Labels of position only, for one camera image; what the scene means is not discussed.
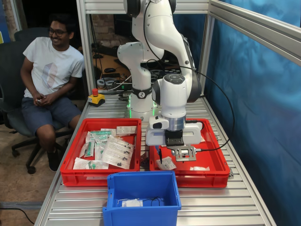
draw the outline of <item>blue plastic bin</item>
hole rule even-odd
[[[122,199],[143,200],[143,207],[122,207]],[[108,176],[105,226],[176,226],[181,201],[173,171],[124,172]]]

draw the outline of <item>man's leg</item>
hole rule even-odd
[[[76,128],[81,111],[67,97],[56,100],[50,107],[52,117],[63,125]]]
[[[23,98],[22,113],[28,129],[38,136],[40,145],[47,151],[49,167],[56,171],[59,167],[58,153],[55,152],[55,129],[51,112],[42,106],[35,106],[32,98]]]
[[[70,122],[69,122],[69,127],[72,128],[73,130],[75,130],[78,122],[80,119],[80,114],[75,116]]]
[[[37,129],[36,132],[41,147],[47,152],[55,151],[55,129],[52,125],[44,125]]]

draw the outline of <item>slotted aluminum table surface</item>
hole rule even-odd
[[[80,122],[85,118],[124,117],[126,102],[119,101],[118,96],[106,96],[105,99],[106,103],[98,108],[86,104]],[[210,121],[220,145],[227,140],[205,98],[187,104],[186,109],[187,118],[205,118]],[[149,150],[145,145],[146,127],[147,123],[143,123],[142,154]],[[178,212],[177,226],[275,226],[233,146],[226,145],[222,152],[234,174],[229,178],[228,186],[223,189],[179,188],[182,209]],[[102,207],[106,203],[107,187],[66,187],[58,171],[35,226],[103,226]]]

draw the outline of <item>office chair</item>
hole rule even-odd
[[[23,52],[27,46],[28,42],[20,41],[0,44],[0,91],[2,92],[0,110],[3,114],[3,120],[6,127],[15,129],[15,132],[18,132],[23,136],[30,137],[29,140],[12,146],[12,154],[14,157],[20,155],[16,150],[17,148],[36,144],[26,163],[27,172],[29,174],[34,174],[36,169],[34,166],[31,166],[31,163],[41,149],[41,146],[39,144],[39,139],[33,137],[28,130],[21,110],[25,86],[21,79],[20,70],[25,59]],[[56,130],[64,127],[58,121],[54,121],[54,126]],[[56,137],[63,137],[72,133],[73,131],[57,132]],[[57,143],[55,144],[55,147],[61,152],[65,151],[65,148]]]
[[[28,44],[37,37],[49,37],[47,27],[33,27],[21,30],[14,35],[16,41],[26,41]]]

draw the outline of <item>dark sneaker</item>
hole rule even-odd
[[[49,168],[51,171],[56,172],[58,167],[60,166],[60,161],[58,157],[58,151],[49,153],[47,152]]]

